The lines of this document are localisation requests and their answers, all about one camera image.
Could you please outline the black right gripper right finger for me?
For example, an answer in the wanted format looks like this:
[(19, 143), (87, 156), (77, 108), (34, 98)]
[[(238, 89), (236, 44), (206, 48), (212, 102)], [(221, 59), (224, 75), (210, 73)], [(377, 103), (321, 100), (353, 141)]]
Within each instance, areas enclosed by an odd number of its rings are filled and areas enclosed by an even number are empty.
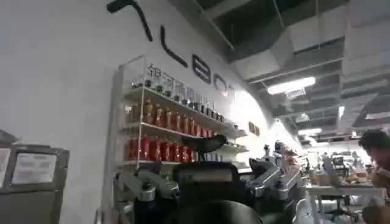
[(254, 179), (247, 182), (247, 187), (256, 198), (269, 194), (287, 200), (293, 196), (293, 190), (302, 188), (302, 176), (297, 169), (284, 172), (270, 161), (254, 158), (249, 159), (249, 165)]

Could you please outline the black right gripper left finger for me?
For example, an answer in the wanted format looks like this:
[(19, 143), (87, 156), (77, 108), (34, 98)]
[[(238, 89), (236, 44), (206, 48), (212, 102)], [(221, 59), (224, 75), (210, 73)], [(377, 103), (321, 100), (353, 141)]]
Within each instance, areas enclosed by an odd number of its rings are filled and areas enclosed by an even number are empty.
[(165, 199), (177, 199), (180, 196), (179, 185), (167, 181), (160, 175), (161, 161), (155, 161), (135, 172), (123, 170), (117, 174), (118, 188), (129, 200), (152, 201), (158, 192)]

